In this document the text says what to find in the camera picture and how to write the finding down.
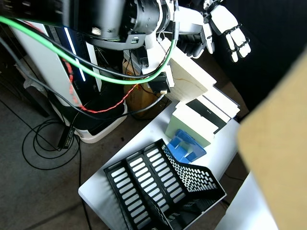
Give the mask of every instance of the black file organizer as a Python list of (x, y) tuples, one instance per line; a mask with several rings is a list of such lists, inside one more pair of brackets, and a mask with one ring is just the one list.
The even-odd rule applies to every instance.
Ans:
[(178, 162), (162, 139), (105, 173), (134, 230), (186, 229), (226, 196), (208, 168)]

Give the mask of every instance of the blue plastic object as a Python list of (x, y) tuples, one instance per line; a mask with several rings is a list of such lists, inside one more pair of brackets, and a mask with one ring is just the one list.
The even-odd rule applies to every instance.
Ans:
[(181, 129), (178, 129), (167, 147), (177, 161), (187, 164), (207, 153), (199, 143)]

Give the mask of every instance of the concrete floor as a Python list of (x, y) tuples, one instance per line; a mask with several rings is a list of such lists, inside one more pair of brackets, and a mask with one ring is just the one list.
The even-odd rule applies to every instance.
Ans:
[[(0, 88), (2, 99), (14, 112), (31, 127), (56, 117), (51, 107), (43, 100), (50, 112), (49, 118), (42, 117), (26, 100), (19, 100), (5, 89)], [(81, 144), (82, 182), (85, 182), (114, 154), (131, 140), (149, 121), (136, 121), (128, 117), (113, 132), (95, 144)], [(29, 132), (27, 127), (2, 103), (0, 103), (0, 229), (4, 230), (86, 230), (88, 229), (81, 200), (78, 195), (79, 155), (67, 165), (41, 171), (30, 167), (22, 156), (22, 141)], [(56, 143), (59, 127), (50, 126), (43, 132), (47, 139)], [(25, 154), (38, 166), (53, 165), (36, 157), (33, 152), (32, 137), (25, 143)], [(227, 170), (230, 176), (244, 179), (247, 171), (237, 155)], [(221, 184), (231, 202), (242, 185), (239, 180), (223, 176)], [(93, 230), (107, 230), (102, 220), (87, 207)], [(193, 229), (212, 230), (225, 214), (225, 207), (216, 205), (200, 218)]]

